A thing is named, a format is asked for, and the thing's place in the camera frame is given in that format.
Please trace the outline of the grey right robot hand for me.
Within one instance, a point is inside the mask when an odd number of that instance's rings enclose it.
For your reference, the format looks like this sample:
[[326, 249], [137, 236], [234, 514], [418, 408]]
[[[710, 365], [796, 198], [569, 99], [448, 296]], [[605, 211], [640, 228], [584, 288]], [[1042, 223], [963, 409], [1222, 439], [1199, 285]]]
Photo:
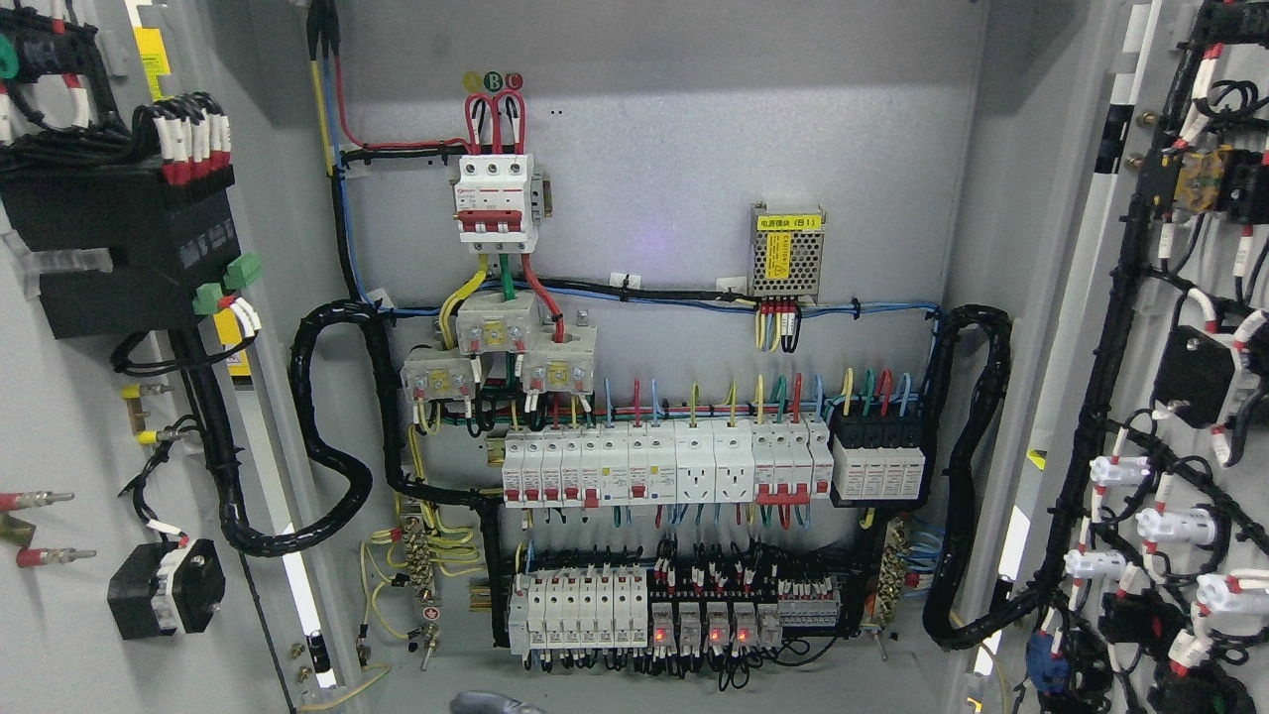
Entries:
[[454, 714], [542, 714], [539, 706], [513, 699], [508, 695], [490, 691], [458, 692], [449, 701], [449, 713]]

